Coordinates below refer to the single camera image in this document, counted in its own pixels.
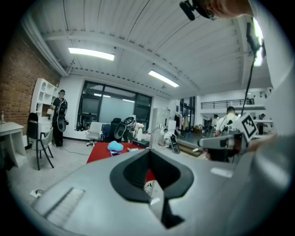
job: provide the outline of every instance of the white desk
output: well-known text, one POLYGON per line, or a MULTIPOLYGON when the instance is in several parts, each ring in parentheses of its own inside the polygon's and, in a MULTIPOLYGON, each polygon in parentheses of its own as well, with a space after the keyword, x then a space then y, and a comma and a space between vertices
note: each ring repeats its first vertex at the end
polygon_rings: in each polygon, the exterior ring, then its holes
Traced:
POLYGON ((14 122, 0 124, 0 136, 5 136, 5 146, 17 167, 27 161, 23 143, 23 128, 23 126, 14 122))

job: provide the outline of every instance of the concrete floor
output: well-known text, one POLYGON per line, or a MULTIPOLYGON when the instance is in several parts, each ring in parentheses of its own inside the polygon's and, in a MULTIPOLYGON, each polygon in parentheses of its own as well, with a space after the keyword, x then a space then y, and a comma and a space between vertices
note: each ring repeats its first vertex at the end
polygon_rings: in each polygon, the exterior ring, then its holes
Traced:
MULTIPOLYGON (((46 190, 80 166, 86 164, 93 146, 87 147, 86 142, 64 139, 63 148, 54 146, 51 148, 54 158, 50 158, 50 160, 54 169, 51 168, 45 154, 42 152, 40 171, 37 169, 35 151, 31 149, 27 150, 28 162, 19 168, 13 167, 7 172, 9 182, 12 186, 11 191, 31 205, 35 201, 35 198, 30 195, 32 190, 46 190)), ((171 149, 157 145, 154 148, 167 156, 172 152, 171 149)), ((195 158, 183 152, 179 155, 195 158)))

